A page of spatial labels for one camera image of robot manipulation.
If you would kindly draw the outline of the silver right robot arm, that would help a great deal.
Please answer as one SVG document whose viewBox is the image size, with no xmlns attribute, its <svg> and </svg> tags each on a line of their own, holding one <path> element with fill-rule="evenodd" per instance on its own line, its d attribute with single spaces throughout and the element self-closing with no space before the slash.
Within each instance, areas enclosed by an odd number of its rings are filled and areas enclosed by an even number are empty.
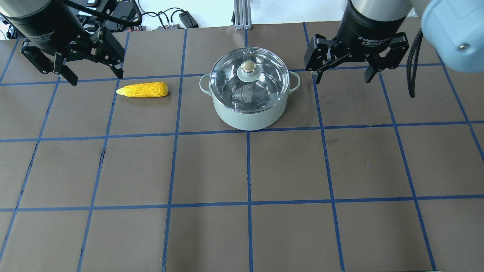
<svg viewBox="0 0 484 272">
<path fill-rule="evenodd" d="M 336 36 L 316 34 L 304 56 L 306 71 L 317 75 L 342 63 L 368 62 L 365 81 L 395 69 L 410 48 L 399 32 L 410 10 L 443 62 L 462 73 L 483 71 L 484 2 L 482 0 L 349 0 Z"/>
</svg>

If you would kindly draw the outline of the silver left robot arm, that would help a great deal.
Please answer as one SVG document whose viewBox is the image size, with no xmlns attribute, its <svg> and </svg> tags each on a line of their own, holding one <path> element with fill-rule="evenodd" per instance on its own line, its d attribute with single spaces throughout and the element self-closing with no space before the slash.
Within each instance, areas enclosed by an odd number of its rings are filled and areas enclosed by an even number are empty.
<svg viewBox="0 0 484 272">
<path fill-rule="evenodd" d="M 42 74 L 62 76 L 75 86 L 78 76 L 66 62 L 90 60 L 123 78 L 124 48 L 105 26 L 87 32 L 67 5 L 55 0 L 2 0 L 1 14 L 25 36 L 21 53 Z"/>
</svg>

